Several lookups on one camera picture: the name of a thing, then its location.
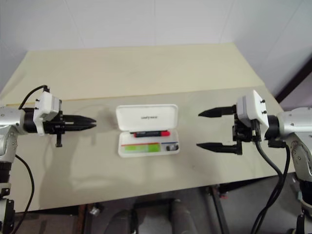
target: black cable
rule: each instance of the black cable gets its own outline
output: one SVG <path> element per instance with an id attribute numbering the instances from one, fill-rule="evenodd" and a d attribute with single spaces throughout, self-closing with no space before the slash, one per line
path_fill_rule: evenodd
<path id="1" fill-rule="evenodd" d="M 15 155 L 15 157 L 20 160 L 24 166 L 26 167 L 27 171 L 28 171 L 28 174 L 29 174 L 29 177 L 30 177 L 30 181 L 31 181 L 31 194 L 30 194 L 30 197 L 29 197 L 29 200 L 28 200 L 28 203 L 27 203 L 27 206 L 25 208 L 25 211 L 23 213 L 23 216 L 22 218 L 20 219 L 19 223 L 16 225 L 14 231 L 12 232 L 12 234 L 15 234 L 17 232 L 17 230 L 19 229 L 21 223 L 24 221 L 25 217 L 26 217 L 26 214 L 28 212 L 28 208 L 30 206 L 30 203 L 33 199 L 33 196 L 34 196 L 34 192 L 35 192 L 35 183 L 34 183 L 34 177 L 33 177 L 33 174 L 31 173 L 31 170 L 30 170 L 30 167 L 28 166 L 28 164 L 21 158 L 19 157 L 18 155 Z"/>
<path id="2" fill-rule="evenodd" d="M 291 160 L 291 152 L 290 152 L 290 149 L 288 147 L 288 145 L 285 145 L 286 147 L 286 163 L 285 163 L 285 169 L 284 169 L 284 173 L 283 173 L 283 180 L 281 181 L 280 185 L 279 185 L 279 188 L 276 190 L 274 196 L 273 196 L 273 193 L 271 194 L 270 198 L 269 198 L 269 201 L 266 205 L 266 210 L 265 212 L 263 213 L 260 221 L 259 221 L 259 224 L 258 224 L 258 227 L 256 228 L 256 231 L 255 233 L 257 233 L 262 225 L 262 222 L 264 220 L 264 217 L 266 215 L 266 212 L 268 211 L 268 209 L 274 204 L 274 202 L 277 200 L 278 196 L 280 195 L 280 193 L 282 192 L 283 190 L 283 187 L 284 187 L 284 184 L 285 184 L 285 180 L 286 180 L 286 176 L 287 176 L 287 173 L 288 173 L 288 168 L 289 168 L 289 163 L 290 163 L 290 160 Z"/>
<path id="3" fill-rule="evenodd" d="M 23 106 L 25 105 L 27 99 L 28 99 L 35 91 L 37 91 L 37 90 L 39 90 L 39 89 L 42 89 L 42 88 L 43 88 L 44 91 L 47 91 L 47 92 L 49 91 L 49 88 L 48 88 L 47 85 L 41 85 L 41 86 L 39 86 L 39 87 L 33 89 L 32 91 L 29 92 L 29 94 L 27 94 L 27 96 L 24 98 L 24 100 L 22 101 L 22 103 L 19 105 L 19 110 L 20 110 L 21 108 L 23 108 Z"/>
<path id="4" fill-rule="evenodd" d="M 264 151 L 261 148 L 260 142 L 256 142 L 255 144 L 256 144 L 257 150 L 259 151 L 261 156 L 264 158 L 264 160 L 277 172 L 278 182 L 277 182 L 275 188 L 273 189 L 273 191 L 270 195 L 270 198 L 268 199 L 267 205 L 258 214 L 258 216 L 257 216 L 257 218 L 253 224 L 251 234 L 255 234 L 259 231 L 268 209 L 274 204 L 274 202 L 277 200 L 278 196 L 280 195 L 280 193 L 283 189 L 285 180 L 286 180 L 286 176 L 287 176 L 287 172 L 288 172 L 288 168 L 289 168 L 289 163 L 290 163 L 290 157 L 291 157 L 289 147 L 285 144 L 285 147 L 286 147 L 286 164 L 285 164 L 284 173 L 282 174 L 281 171 L 279 170 L 279 168 L 264 153 Z"/>

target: white wall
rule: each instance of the white wall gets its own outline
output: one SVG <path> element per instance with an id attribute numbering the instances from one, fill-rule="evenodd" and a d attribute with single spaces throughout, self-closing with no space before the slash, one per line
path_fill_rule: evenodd
<path id="1" fill-rule="evenodd" d="M 277 94 L 312 52 L 312 1 L 0 0 L 0 90 L 27 50 L 229 41 Z"/>

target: table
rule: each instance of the table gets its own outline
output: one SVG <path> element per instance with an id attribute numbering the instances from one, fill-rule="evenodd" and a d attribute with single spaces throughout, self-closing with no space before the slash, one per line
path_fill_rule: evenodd
<path id="1" fill-rule="evenodd" d="M 88 81 L 82 80 L 87 74 Z M 282 111 L 232 43 L 29 52 L 1 93 L 2 101 L 16 104 L 43 83 L 66 100 L 62 104 L 65 114 L 92 117 L 97 127 L 66 133 L 62 148 L 55 148 L 55 136 L 19 137 L 17 153 L 28 162 L 35 179 L 30 210 L 274 175 L 252 143 L 243 144 L 242 156 L 217 154 L 196 146 L 201 142 L 232 143 L 233 116 L 209 119 L 197 115 L 216 106 L 233 105 L 251 89 L 266 100 L 270 114 Z M 121 131 L 116 107 L 166 103 L 179 107 L 180 153 L 119 157 Z M 284 150 L 268 149 L 266 143 L 263 147 L 282 169 Z M 30 181 L 18 161 L 13 164 L 11 182 L 10 198 L 15 200 L 16 211 L 23 211 Z"/>

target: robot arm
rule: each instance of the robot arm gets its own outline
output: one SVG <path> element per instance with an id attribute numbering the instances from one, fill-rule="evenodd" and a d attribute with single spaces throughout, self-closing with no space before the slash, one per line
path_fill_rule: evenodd
<path id="1" fill-rule="evenodd" d="M 242 141 L 268 140 L 269 147 L 275 148 L 283 147 L 284 143 L 279 144 L 280 141 L 285 142 L 291 151 L 299 179 L 303 212 L 312 216 L 312 109 L 298 108 L 279 113 L 277 116 L 269 116 L 265 100 L 253 90 L 241 97 L 234 106 L 213 108 L 200 113 L 199 116 L 221 117 L 232 114 L 234 114 L 233 141 L 236 141 L 236 145 L 209 142 L 197 146 L 214 152 L 241 155 Z"/>
<path id="2" fill-rule="evenodd" d="M 0 107 L 0 234 L 11 233 L 14 228 L 14 201 L 4 196 L 11 190 L 9 174 L 16 155 L 18 135 L 55 134 L 56 147 L 61 147 L 61 135 L 66 131 L 81 131 L 95 126 L 94 119 L 63 115 L 61 100 L 49 90 L 43 91 L 36 99 L 34 108 Z"/>

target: cable connector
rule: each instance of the cable connector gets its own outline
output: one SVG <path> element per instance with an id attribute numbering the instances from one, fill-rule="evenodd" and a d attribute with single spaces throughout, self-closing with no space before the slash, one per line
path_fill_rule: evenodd
<path id="1" fill-rule="evenodd" d="M 250 123 L 252 129 L 252 141 L 253 142 L 261 141 L 261 130 L 259 120 L 253 119 L 250 121 Z"/>
<path id="2" fill-rule="evenodd" d="M 281 141 L 281 140 L 269 140 L 268 141 L 268 146 L 270 148 L 286 148 L 286 142 Z"/>
<path id="3" fill-rule="evenodd" d="M 50 92 L 50 87 L 47 85 L 43 85 L 43 91 Z"/>

